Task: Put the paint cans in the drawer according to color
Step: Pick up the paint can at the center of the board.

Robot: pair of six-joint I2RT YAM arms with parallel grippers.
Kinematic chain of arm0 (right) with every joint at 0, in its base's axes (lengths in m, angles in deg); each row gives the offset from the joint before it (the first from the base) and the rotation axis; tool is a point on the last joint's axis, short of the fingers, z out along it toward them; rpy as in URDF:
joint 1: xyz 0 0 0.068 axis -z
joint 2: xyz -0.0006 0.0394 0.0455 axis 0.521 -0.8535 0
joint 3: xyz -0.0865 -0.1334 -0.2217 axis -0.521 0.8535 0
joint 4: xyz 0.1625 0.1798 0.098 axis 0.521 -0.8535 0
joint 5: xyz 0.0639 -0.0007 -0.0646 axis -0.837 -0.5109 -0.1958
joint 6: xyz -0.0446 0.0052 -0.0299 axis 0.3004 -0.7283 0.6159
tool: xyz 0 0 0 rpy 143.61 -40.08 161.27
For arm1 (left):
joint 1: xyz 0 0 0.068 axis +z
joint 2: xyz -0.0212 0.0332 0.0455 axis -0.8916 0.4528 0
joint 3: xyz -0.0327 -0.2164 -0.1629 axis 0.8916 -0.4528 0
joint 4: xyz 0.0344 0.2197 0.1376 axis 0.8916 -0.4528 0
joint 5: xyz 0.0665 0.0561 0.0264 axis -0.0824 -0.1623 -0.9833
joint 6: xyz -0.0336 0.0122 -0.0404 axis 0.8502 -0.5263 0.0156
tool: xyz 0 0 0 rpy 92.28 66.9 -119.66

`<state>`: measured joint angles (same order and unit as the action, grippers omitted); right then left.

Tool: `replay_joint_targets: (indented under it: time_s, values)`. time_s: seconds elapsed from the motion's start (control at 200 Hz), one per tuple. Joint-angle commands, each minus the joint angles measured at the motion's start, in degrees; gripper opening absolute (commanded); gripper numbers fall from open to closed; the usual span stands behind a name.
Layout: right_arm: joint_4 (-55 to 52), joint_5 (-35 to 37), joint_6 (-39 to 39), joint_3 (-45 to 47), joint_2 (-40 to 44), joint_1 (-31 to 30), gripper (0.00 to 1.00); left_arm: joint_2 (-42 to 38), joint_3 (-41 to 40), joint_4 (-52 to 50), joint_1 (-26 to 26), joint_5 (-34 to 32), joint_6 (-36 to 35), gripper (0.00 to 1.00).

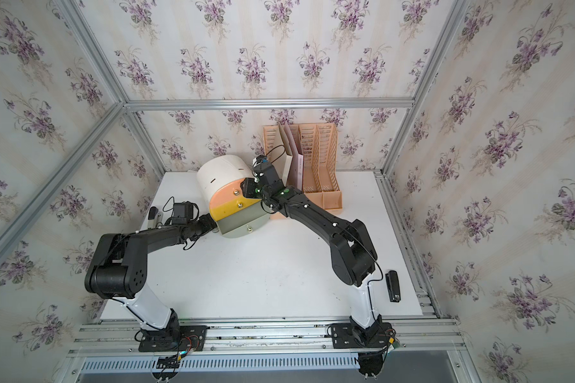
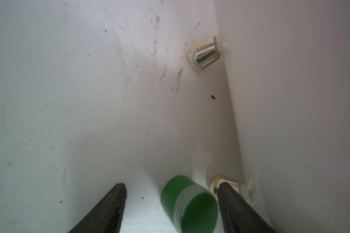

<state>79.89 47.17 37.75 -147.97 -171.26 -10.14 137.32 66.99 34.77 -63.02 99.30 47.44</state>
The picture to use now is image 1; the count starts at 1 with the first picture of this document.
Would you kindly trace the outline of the yellow drawer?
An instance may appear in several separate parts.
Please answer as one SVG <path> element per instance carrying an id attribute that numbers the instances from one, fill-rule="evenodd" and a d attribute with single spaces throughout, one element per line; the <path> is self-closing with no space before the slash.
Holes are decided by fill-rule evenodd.
<path id="1" fill-rule="evenodd" d="M 209 203 L 209 214 L 215 221 L 219 222 L 259 202 L 260 199 L 248 199 L 242 196 L 224 202 L 214 199 Z"/>

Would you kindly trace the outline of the pink top drawer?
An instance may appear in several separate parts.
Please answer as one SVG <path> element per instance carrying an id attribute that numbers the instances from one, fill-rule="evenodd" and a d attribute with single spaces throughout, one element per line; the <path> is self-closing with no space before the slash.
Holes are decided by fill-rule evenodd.
<path id="1" fill-rule="evenodd" d="M 209 203 L 214 201 L 214 199 L 218 199 L 219 201 L 224 202 L 226 200 L 230 200 L 238 196 L 242 196 L 241 184 L 239 182 L 230 183 L 215 191 Z"/>

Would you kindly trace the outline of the round white drawer cabinet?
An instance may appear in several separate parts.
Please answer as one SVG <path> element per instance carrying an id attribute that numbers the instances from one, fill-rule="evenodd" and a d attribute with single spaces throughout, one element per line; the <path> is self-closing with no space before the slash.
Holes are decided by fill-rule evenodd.
<path id="1" fill-rule="evenodd" d="M 241 183 L 251 175 L 249 166 L 235 155 L 213 158 L 196 174 L 209 214 L 226 238 L 247 236 L 269 221 L 260 200 L 246 198 L 241 190 Z"/>

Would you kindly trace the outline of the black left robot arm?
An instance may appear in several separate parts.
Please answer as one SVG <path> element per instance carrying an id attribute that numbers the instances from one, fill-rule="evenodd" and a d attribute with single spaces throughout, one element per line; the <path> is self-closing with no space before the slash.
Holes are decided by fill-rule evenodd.
<path id="1" fill-rule="evenodd" d="M 130 234 L 104 234 L 84 279 L 87 292 L 119 303 L 146 331 L 166 331 L 178 321 L 174 310 L 147 285 L 149 255 L 177 245 L 188 248 L 217 229 L 211 215 L 202 215 L 195 203 L 175 203 L 170 213 L 164 223 L 154 228 Z"/>

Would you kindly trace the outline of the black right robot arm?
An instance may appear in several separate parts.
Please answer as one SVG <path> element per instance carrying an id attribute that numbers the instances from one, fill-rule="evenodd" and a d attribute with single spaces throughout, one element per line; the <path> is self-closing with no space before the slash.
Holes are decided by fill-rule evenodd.
<path id="1" fill-rule="evenodd" d="M 366 225 L 341 219 L 311 202 L 300 189 L 285 185 L 265 155 L 253 161 L 252 176 L 241 182 L 241 191 L 246 198 L 259 199 L 264 212 L 302 223 L 329 246 L 332 271 L 351 287 L 353 336 L 364 344 L 377 335 L 382 317 L 375 309 L 370 284 L 379 265 Z"/>

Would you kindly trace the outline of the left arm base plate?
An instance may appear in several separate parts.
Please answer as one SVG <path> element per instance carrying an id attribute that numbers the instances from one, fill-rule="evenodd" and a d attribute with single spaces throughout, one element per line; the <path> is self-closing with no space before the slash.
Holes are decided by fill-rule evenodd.
<path id="1" fill-rule="evenodd" d="M 202 351 L 208 329 L 206 326 L 181 326 L 179 330 L 139 330 L 134 339 L 142 353 Z"/>

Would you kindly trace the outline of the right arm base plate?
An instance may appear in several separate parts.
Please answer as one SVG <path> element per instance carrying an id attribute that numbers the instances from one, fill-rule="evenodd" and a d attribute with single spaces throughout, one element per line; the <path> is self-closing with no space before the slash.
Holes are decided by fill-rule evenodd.
<path id="1" fill-rule="evenodd" d="M 355 322 L 334 323 L 327 328 L 334 349 L 383 349 L 395 340 L 396 331 L 389 322 L 374 322 L 364 329 Z"/>

